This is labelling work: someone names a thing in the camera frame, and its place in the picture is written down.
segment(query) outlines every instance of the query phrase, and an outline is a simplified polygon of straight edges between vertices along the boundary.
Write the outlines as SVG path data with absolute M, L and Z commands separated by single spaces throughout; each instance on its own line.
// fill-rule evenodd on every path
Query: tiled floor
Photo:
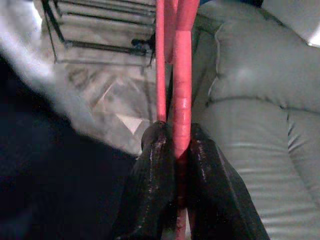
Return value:
M 34 0 L 34 4 L 43 18 L 40 1 Z M 72 5 L 60 7 L 64 11 L 86 11 L 80 7 L 75 9 Z M 110 21 L 99 20 L 97 24 L 97 21 L 88 20 L 86 17 L 64 16 L 57 17 L 57 20 L 62 23 L 61 30 L 67 39 L 125 47 L 130 47 L 134 38 L 148 39 L 153 31 L 150 27 L 134 24 L 115 29 Z M 65 49 L 53 28 L 50 29 L 56 55 L 60 60 L 91 60 L 120 64 L 63 65 L 68 72 L 70 83 L 85 99 L 99 126 L 99 130 L 94 131 L 78 126 L 79 130 L 116 148 L 138 155 L 141 152 L 144 130 L 156 120 L 155 62 L 152 62 L 151 67 L 142 67 L 149 63 L 149 57 L 83 48 Z M 42 52 L 53 61 L 45 21 L 42 21 L 41 46 Z

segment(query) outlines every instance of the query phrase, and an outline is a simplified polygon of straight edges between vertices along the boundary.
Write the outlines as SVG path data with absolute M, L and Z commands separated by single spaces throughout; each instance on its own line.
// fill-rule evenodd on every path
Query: leather upholstery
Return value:
M 264 0 L 262 7 L 293 29 L 309 45 L 320 48 L 318 0 Z
M 320 51 L 263 9 L 232 6 L 199 9 L 192 120 L 239 172 L 272 240 L 317 240 Z

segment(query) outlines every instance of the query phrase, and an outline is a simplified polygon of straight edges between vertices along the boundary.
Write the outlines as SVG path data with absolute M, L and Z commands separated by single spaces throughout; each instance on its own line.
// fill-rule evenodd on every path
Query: pink pole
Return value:
M 164 0 L 164 56 L 172 64 L 179 0 Z
M 157 119 L 166 122 L 165 0 L 156 1 L 155 36 Z
M 186 238 L 187 149 L 191 131 L 192 39 L 199 0 L 179 0 L 173 42 L 173 144 L 177 162 L 176 240 Z

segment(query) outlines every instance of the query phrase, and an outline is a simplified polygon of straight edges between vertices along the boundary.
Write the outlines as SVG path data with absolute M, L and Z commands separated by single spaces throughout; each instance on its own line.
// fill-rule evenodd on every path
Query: sofa cushion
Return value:
M 292 28 L 309 45 L 320 47 L 318 0 L 264 0 L 262 7 Z
M 211 100 L 256 98 L 320 113 L 320 49 L 290 29 L 267 23 L 223 23 L 215 33 Z
M 288 124 L 290 158 L 320 209 L 320 114 L 290 109 Z
M 201 31 L 194 41 L 192 55 L 192 104 L 208 101 L 208 89 L 216 76 L 216 41 L 213 35 Z
M 304 122 L 309 121 L 308 116 L 303 118 Z M 301 141 L 310 138 L 302 136 L 295 142 L 300 144 L 298 147 L 293 144 L 300 149 L 300 154 L 292 148 L 289 154 L 288 135 L 292 125 L 287 110 L 255 99 L 229 99 L 210 104 L 197 116 L 196 122 L 208 130 L 243 178 L 270 239 L 319 239 L 320 208 L 310 192 L 310 188 L 317 187 L 314 181 L 319 174 L 312 177 L 312 172 L 296 164 L 306 162 L 304 158 L 298 159 L 303 150 L 310 149 Z M 293 127 L 291 134 L 302 133 L 303 124 Z M 320 135 L 319 124 L 310 129 L 314 131 L 310 136 L 314 141 L 310 143 L 319 146 L 315 138 Z M 307 153 L 306 158 L 310 156 L 310 164 L 319 165 L 319 161 L 315 163 L 319 159 L 312 159 L 317 156 L 316 149 Z
M 215 20 L 264 21 L 261 9 L 243 2 L 212 0 L 199 8 L 198 15 Z

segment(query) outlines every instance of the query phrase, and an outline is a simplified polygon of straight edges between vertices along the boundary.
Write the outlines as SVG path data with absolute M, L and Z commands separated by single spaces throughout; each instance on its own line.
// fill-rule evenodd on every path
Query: red pole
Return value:
M 199 0 L 179 0 L 173 42 L 173 144 L 177 162 L 176 240 L 186 238 L 187 149 L 191 130 L 192 39 Z
M 179 0 L 164 1 L 164 56 L 169 64 L 173 61 L 178 2 Z
M 166 122 L 165 0 L 156 1 L 155 36 L 157 119 Z

